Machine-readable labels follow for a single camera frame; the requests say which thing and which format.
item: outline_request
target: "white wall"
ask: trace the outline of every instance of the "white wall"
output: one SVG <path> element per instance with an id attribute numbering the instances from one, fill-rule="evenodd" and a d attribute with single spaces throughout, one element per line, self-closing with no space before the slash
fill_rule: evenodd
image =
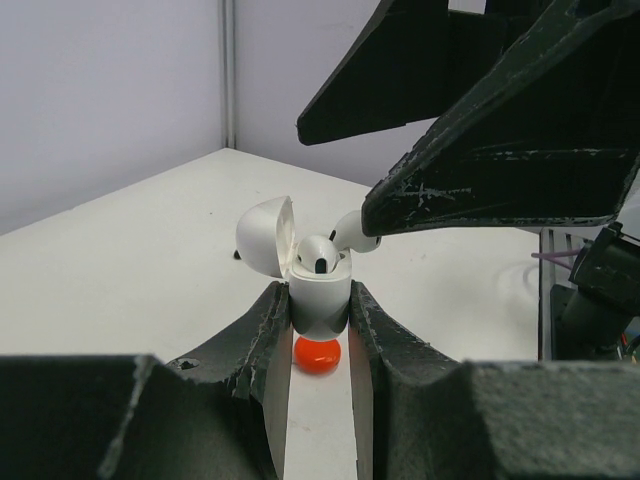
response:
<path id="1" fill-rule="evenodd" d="M 0 2 L 0 233 L 221 146 L 217 0 Z"/>
<path id="2" fill-rule="evenodd" d="M 451 1 L 482 12 L 484 0 Z M 362 30 L 378 0 L 247 0 L 237 9 L 238 149 L 373 185 L 431 121 L 305 147 L 295 122 Z"/>

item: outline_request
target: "black cable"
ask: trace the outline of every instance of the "black cable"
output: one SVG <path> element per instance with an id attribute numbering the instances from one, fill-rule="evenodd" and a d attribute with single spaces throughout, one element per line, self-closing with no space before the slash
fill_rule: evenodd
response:
<path id="1" fill-rule="evenodd" d="M 631 356 L 633 352 L 635 352 L 640 347 L 640 335 L 629 342 L 627 345 L 627 349 L 625 350 L 625 355 Z"/>

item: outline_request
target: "airpods case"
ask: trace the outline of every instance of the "airpods case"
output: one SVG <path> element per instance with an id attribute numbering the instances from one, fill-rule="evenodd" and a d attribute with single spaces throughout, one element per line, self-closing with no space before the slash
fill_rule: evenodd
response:
<path id="1" fill-rule="evenodd" d="M 256 272 L 289 282 L 291 322 L 316 342 L 336 338 L 347 325 L 351 254 L 339 252 L 332 272 L 314 273 L 298 260 L 291 198 L 268 200 L 248 210 L 236 228 L 242 260 Z"/>

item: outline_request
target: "table surface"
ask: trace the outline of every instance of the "table surface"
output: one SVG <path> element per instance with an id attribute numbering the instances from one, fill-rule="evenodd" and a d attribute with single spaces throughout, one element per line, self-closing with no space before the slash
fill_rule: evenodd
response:
<path id="1" fill-rule="evenodd" d="M 2 354 L 146 353 L 168 361 L 241 316 L 271 279 L 233 259 L 253 205 L 289 195 L 299 238 L 329 233 L 369 188 L 221 150 L 0 237 Z M 537 356 L 536 235 L 511 228 L 386 237 L 353 275 L 457 360 Z M 325 377 L 294 367 L 285 476 L 355 479 L 346 332 Z"/>

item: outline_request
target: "metal frame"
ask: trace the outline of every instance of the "metal frame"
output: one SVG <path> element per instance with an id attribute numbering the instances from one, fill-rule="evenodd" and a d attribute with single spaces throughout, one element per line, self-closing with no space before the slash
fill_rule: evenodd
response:
<path id="1" fill-rule="evenodd" d="M 236 10 L 234 0 L 218 0 L 222 146 L 236 148 Z"/>

